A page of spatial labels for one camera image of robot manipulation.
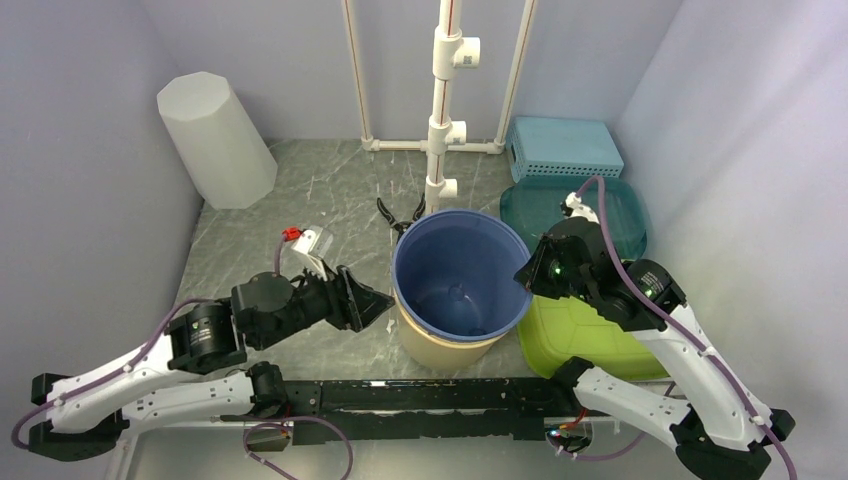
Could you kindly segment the lime green plastic tub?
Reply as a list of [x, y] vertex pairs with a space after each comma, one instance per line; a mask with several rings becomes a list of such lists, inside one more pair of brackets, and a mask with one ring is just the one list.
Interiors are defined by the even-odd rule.
[[588, 360], [627, 381], [667, 376], [646, 347], [575, 298], [536, 296], [518, 323], [517, 333], [526, 363], [544, 378], [572, 357]]

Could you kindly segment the teal translucent plastic tub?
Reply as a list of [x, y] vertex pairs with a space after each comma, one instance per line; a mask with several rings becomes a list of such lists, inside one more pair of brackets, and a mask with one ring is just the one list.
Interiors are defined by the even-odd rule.
[[[541, 234], [564, 219], [561, 203], [587, 180], [585, 176], [526, 177], [503, 192], [500, 219], [536, 249]], [[648, 246], [642, 204], [630, 185], [618, 178], [605, 180], [607, 222], [619, 257], [641, 258]]]

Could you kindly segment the blue bucket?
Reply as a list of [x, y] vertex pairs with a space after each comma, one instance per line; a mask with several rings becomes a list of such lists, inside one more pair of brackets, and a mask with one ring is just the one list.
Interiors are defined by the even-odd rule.
[[391, 278], [400, 307], [427, 333], [470, 343], [502, 336], [525, 316], [533, 294], [514, 275], [529, 259], [524, 241], [502, 220], [445, 209], [401, 235]]

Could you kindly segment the beige plastic bucket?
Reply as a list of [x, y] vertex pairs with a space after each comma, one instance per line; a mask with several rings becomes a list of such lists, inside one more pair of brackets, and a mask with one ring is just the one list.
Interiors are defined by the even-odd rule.
[[472, 342], [446, 340], [427, 332], [404, 308], [399, 309], [399, 314], [398, 336], [401, 345], [413, 360], [432, 370], [456, 371], [469, 367], [504, 337], [499, 335]]

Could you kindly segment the light blue perforated basket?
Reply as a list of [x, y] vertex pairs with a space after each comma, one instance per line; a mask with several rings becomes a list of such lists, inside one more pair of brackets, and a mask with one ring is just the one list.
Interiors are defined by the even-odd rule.
[[546, 117], [512, 119], [505, 139], [514, 182], [534, 176], [620, 176], [624, 161], [605, 123]]

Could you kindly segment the translucent white faceted bin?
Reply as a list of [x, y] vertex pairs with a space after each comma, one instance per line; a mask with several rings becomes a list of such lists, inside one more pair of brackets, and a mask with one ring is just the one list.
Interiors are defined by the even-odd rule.
[[209, 206], [246, 209], [273, 190], [278, 164], [226, 78], [209, 72], [179, 76], [158, 92], [156, 101]]

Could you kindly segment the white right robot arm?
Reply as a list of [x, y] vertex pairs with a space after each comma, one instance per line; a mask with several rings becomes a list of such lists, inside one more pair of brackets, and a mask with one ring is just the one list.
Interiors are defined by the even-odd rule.
[[537, 296], [578, 299], [630, 334], [660, 362], [682, 399], [660, 396], [573, 357], [552, 374], [551, 401], [613, 416], [668, 446], [700, 479], [759, 479], [766, 448], [795, 426], [786, 410], [761, 402], [723, 361], [701, 330], [685, 293], [660, 264], [621, 261], [598, 221], [574, 217], [541, 235], [514, 276]]

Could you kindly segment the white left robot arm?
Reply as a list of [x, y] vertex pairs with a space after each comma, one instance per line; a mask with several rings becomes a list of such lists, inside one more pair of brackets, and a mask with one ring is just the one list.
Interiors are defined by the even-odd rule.
[[183, 421], [275, 419], [291, 408], [285, 381], [278, 366], [250, 363], [250, 350], [267, 349], [320, 322], [359, 332], [393, 303], [343, 266], [291, 279], [256, 274], [228, 297], [175, 306], [146, 342], [95, 370], [35, 377], [34, 410], [14, 427], [12, 441], [74, 462]]

